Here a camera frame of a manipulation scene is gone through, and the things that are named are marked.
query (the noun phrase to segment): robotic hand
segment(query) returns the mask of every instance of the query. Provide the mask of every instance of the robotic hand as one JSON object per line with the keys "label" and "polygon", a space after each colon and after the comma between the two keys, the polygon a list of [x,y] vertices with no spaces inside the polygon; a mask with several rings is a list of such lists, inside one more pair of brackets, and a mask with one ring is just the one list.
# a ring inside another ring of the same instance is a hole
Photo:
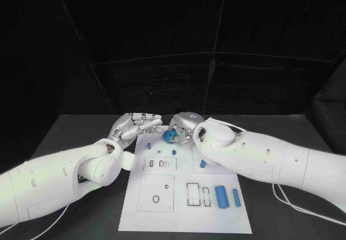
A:
{"label": "robotic hand", "polygon": [[136,154],[124,151],[139,134],[160,133],[162,116],[126,113],[108,138],[92,145],[26,161],[0,175],[0,227],[39,218],[110,185],[121,168],[131,170]]}
{"label": "robotic hand", "polygon": [[173,116],[169,131],[175,125],[170,142],[192,141],[208,164],[222,165],[257,181],[296,187],[346,212],[346,156],[297,146],[212,118],[205,120],[193,112]]}

